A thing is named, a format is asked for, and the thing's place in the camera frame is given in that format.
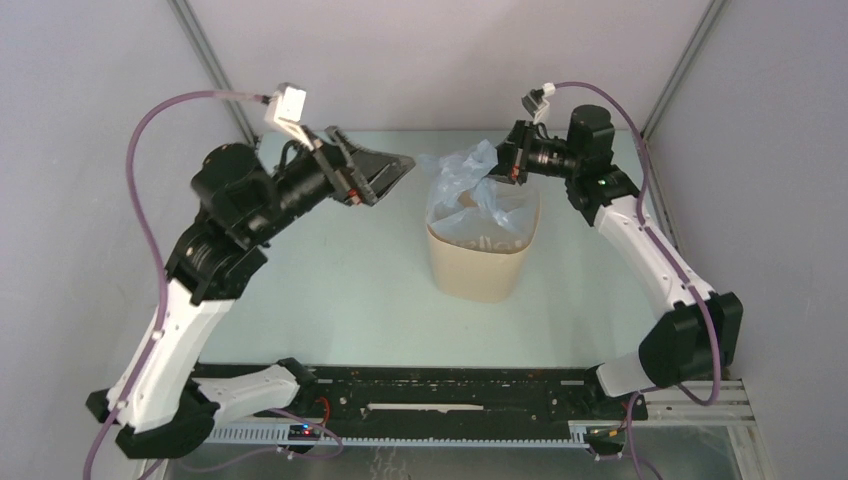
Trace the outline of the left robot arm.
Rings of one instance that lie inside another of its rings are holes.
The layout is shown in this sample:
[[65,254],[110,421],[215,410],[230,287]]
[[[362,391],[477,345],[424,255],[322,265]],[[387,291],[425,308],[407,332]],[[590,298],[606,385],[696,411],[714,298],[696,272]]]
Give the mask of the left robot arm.
[[273,171],[243,143],[210,152],[191,181],[199,212],[164,265],[168,300],[123,378],[86,402],[97,420],[118,426],[118,448],[133,460],[178,459],[230,422],[274,409],[311,412],[317,380],[297,360],[197,378],[199,355],[265,264],[274,236],[327,199],[376,204],[414,165],[409,156],[358,145],[336,127]]

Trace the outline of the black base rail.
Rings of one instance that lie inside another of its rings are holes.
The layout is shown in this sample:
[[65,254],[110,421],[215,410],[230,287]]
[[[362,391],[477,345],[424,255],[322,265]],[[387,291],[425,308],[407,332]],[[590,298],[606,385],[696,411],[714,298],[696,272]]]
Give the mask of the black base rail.
[[316,401],[303,422],[258,413],[217,427],[215,443],[289,442],[291,424],[324,421],[346,446],[544,446],[584,444],[647,419],[643,398],[609,398],[583,369],[313,366]]

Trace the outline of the right aluminium frame post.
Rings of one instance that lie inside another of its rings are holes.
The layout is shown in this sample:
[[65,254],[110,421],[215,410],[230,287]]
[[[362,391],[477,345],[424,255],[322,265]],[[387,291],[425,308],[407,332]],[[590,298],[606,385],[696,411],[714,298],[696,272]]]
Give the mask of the right aluminium frame post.
[[649,142],[655,135],[668,108],[730,4],[730,0],[708,2],[641,130],[645,142]]

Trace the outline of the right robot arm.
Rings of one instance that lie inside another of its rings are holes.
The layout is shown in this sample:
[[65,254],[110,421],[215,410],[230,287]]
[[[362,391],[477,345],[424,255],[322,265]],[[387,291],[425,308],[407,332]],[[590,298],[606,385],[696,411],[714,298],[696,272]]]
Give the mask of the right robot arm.
[[606,418],[622,396],[668,388],[732,364],[743,305],[720,294],[674,250],[639,202],[639,190],[613,162],[615,130],[608,110],[581,105],[567,135],[551,137],[543,124],[518,120],[496,147],[494,179],[521,185],[531,174],[563,180],[567,198],[606,238],[646,293],[656,324],[628,355],[589,371],[581,392],[585,411]]

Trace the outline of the cream plastic trash bin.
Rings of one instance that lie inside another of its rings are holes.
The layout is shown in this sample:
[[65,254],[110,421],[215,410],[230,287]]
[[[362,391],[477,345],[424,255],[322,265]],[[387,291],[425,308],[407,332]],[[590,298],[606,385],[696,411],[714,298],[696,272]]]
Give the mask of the cream plastic trash bin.
[[425,225],[437,287],[475,302],[505,300],[535,239],[540,210],[537,188],[491,180],[462,192],[451,205],[431,203]]

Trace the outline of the translucent blue trash bag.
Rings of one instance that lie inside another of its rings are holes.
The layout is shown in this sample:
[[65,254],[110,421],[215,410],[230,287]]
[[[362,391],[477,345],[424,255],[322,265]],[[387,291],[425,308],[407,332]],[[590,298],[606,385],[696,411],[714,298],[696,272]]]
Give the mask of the translucent blue trash bag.
[[446,156],[420,155],[417,165],[432,177],[426,223],[446,240],[492,233],[524,238],[531,235],[539,195],[531,186],[501,183],[489,176],[497,152],[483,140]]

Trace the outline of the aluminium frame post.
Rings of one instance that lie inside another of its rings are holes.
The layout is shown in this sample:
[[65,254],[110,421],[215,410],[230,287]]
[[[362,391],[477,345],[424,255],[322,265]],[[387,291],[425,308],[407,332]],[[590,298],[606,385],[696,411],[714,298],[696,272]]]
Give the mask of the aluminium frame post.
[[655,135],[668,108],[730,4],[730,0],[708,2],[641,130],[645,142],[649,142]]
[[[191,3],[187,0],[167,0],[166,3],[213,87],[218,90],[231,90],[232,84]],[[258,135],[241,104],[235,101],[226,101],[225,104],[228,118],[244,142],[256,145]]]

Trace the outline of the left aluminium frame post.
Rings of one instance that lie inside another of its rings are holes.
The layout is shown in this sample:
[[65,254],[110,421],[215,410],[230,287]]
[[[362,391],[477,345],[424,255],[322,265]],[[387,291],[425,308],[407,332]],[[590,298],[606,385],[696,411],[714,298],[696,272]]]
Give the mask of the left aluminium frame post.
[[[166,3],[213,87],[218,90],[231,90],[232,84],[191,3],[187,0],[167,0]],[[235,101],[226,101],[225,104],[228,118],[244,142],[256,145],[258,135],[241,104]]]

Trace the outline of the small electronics board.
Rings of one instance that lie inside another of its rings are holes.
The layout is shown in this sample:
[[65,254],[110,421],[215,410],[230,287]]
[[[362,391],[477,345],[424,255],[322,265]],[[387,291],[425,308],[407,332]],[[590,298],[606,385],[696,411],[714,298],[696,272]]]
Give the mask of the small electronics board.
[[314,425],[291,424],[288,427],[286,439],[289,442],[319,441],[323,438],[322,431]]

